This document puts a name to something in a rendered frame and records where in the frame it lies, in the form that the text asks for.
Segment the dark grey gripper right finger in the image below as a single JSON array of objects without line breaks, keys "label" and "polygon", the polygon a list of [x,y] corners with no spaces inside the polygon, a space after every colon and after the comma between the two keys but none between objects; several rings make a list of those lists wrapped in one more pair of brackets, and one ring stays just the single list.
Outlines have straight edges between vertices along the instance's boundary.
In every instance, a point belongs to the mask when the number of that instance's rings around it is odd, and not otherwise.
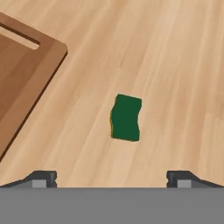
[{"label": "dark grey gripper right finger", "polygon": [[200,179],[190,171],[168,171],[166,178],[168,188],[223,188],[223,185]]}]

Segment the green sponge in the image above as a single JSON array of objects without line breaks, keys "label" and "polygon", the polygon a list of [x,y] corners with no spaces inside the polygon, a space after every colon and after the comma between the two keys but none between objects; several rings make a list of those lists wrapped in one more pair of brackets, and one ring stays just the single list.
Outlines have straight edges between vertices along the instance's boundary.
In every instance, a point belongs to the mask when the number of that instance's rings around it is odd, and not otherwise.
[{"label": "green sponge", "polygon": [[118,94],[110,113],[111,137],[136,142],[140,139],[138,115],[142,107],[140,98]]}]

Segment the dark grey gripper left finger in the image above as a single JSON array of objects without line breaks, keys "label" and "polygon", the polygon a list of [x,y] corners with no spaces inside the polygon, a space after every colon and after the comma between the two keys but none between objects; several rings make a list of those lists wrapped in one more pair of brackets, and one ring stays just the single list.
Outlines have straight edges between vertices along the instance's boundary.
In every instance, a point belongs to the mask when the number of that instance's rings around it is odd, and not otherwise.
[{"label": "dark grey gripper left finger", "polygon": [[56,171],[33,171],[27,177],[2,185],[2,188],[56,188]]}]

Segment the brown wooden cutting board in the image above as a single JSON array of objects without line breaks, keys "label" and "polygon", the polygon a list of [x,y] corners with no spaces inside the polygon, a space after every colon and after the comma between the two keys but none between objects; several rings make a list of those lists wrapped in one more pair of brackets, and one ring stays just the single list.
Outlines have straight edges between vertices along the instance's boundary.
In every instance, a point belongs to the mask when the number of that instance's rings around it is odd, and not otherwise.
[{"label": "brown wooden cutting board", "polygon": [[38,45],[0,34],[0,161],[67,56],[67,46],[0,12],[0,27]]}]

